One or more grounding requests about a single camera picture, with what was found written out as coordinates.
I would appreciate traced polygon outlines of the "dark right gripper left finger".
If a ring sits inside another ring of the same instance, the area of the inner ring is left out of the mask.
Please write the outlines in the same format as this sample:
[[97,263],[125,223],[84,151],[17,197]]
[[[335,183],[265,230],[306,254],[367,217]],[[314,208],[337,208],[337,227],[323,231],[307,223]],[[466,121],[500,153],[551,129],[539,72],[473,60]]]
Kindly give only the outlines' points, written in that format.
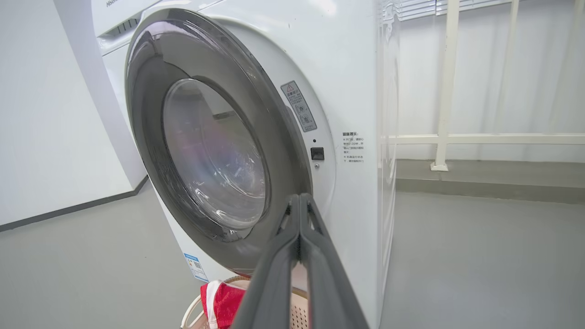
[[233,329],[290,328],[292,270],[299,262],[299,221],[299,195],[290,195],[251,277]]

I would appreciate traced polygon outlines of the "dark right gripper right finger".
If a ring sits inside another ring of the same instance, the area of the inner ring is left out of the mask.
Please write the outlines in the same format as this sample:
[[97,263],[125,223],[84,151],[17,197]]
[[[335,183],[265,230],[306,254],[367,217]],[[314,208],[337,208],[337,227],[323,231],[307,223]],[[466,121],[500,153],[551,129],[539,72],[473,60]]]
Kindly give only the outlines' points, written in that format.
[[308,273],[311,329],[367,329],[368,323],[313,196],[299,196],[299,252]]

